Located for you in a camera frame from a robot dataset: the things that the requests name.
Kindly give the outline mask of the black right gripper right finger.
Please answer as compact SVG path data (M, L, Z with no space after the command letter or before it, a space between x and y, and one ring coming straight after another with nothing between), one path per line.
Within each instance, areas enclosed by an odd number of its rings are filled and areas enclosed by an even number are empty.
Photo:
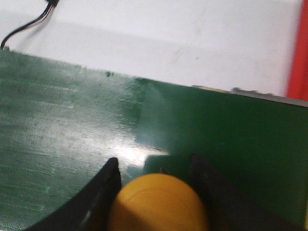
M298 230L298 226L271 213L241 193L202 155L190 156L189 181L208 210L213 231Z

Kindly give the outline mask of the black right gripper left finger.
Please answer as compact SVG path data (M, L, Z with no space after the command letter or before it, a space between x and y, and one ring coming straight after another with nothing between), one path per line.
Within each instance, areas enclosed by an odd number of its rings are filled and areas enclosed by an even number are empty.
M105 231L121 190L118 159L112 157L74 197L26 231Z

